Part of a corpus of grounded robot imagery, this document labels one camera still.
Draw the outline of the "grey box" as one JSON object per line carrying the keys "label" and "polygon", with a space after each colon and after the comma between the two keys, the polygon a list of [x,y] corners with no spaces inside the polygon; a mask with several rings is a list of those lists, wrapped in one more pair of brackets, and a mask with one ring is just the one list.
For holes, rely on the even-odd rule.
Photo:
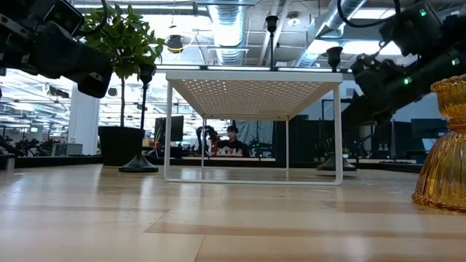
{"label": "grey box", "polygon": [[78,156],[82,155],[83,145],[79,143],[55,143],[51,156]]}

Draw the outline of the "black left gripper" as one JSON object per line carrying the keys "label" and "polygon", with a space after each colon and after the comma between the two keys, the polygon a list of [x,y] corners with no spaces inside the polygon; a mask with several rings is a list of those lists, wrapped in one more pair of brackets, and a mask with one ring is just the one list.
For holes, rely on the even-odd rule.
{"label": "black left gripper", "polygon": [[107,93],[111,58],[74,39],[49,21],[32,31],[0,13],[0,68],[17,69],[49,79],[65,77],[94,98]]}

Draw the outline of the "black ceiling fixture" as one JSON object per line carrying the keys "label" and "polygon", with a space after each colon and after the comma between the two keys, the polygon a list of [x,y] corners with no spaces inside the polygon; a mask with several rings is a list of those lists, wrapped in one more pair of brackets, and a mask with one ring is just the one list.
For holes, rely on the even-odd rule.
{"label": "black ceiling fixture", "polygon": [[183,42],[181,40],[181,35],[170,35],[166,45],[167,49],[172,53],[183,52]]}

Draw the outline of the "white perforated metal shelf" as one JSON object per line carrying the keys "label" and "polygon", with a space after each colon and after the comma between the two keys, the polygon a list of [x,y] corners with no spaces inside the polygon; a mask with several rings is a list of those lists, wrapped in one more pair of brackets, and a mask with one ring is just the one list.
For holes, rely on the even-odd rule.
{"label": "white perforated metal shelf", "polygon": [[163,174],[170,176],[170,141],[173,93],[180,94],[201,116],[209,119],[265,120],[288,123],[327,93],[333,94],[335,178],[343,182],[341,73],[299,71],[194,71],[168,70]]}

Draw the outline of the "amber glass candle holder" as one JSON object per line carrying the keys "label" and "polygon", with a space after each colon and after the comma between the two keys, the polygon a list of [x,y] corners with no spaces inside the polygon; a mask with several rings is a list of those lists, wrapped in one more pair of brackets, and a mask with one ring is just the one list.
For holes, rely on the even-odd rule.
{"label": "amber glass candle holder", "polygon": [[466,74],[431,85],[447,132],[430,149],[412,194],[435,209],[466,213]]}

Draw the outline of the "person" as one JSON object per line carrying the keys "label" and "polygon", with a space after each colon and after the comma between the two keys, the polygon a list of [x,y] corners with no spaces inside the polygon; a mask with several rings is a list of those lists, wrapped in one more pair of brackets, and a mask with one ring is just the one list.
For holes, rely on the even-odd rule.
{"label": "person", "polygon": [[218,156],[244,157],[250,156],[248,146],[237,139],[238,129],[229,126],[226,130],[227,140],[220,140],[217,143]]}

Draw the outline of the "green plant in black pot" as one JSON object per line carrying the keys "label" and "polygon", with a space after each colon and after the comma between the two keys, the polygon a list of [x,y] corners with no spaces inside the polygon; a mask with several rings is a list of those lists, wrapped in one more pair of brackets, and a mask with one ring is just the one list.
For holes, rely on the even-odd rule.
{"label": "green plant in black pot", "polygon": [[84,16],[82,36],[84,43],[107,54],[112,62],[112,75],[120,80],[119,126],[98,128],[100,151],[105,166],[123,166],[137,154],[141,140],[139,128],[125,126],[125,87],[133,75],[140,80],[139,65],[154,64],[162,57],[165,40],[157,38],[155,31],[142,15],[134,13],[132,6],[103,3]]}

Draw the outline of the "small green potted plant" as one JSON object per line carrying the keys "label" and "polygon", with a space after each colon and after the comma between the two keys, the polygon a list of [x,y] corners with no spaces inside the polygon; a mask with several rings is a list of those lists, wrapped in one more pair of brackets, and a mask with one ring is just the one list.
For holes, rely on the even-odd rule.
{"label": "small green potted plant", "polygon": [[252,139],[248,144],[251,157],[255,158],[272,158],[275,155],[271,143],[260,142],[258,139]]}

